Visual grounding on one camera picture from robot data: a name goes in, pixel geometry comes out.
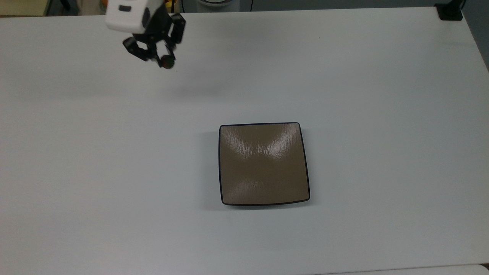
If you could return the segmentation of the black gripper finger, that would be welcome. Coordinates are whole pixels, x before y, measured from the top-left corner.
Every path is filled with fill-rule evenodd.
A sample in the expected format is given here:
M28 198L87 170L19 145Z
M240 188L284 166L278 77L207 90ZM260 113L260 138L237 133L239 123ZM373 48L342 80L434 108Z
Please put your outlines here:
M155 61L158 66L161 66L161 58L157 52L157 43L159 41L156 37L129 37L123 41L123 45L130 54L143 61ZM141 48L138 42L144 43L146 49Z
M182 42L182 38L185 33L186 21L180 13L173 14L170 18L172 20L170 23L171 32L167 32L165 34L164 41L169 55L172 58L176 58L174 51L176 50L176 46Z

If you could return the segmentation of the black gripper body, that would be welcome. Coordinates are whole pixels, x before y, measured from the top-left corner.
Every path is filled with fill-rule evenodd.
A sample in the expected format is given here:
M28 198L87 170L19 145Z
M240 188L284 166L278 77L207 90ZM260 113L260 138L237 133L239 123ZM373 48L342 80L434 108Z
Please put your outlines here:
M143 33L133 34L136 41L143 43L157 43L168 36L172 18L168 14L166 7L159 7L154 11L146 7L141 22Z

